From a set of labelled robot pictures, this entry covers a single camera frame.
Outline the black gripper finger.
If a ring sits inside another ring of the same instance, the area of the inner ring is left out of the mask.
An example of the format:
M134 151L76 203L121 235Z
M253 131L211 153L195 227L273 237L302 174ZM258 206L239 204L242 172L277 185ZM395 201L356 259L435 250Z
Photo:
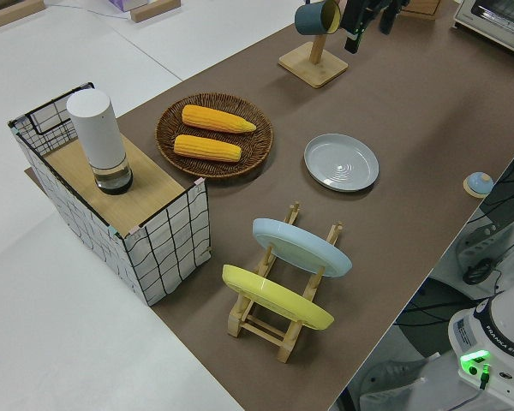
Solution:
M408 0L388 0L381 2L380 9L382 16L380 18L380 31L383 34L388 35L391 33L397 15L407 5Z
M367 27L368 0L348 0L344 6L340 27L347 33L345 49L356 54Z

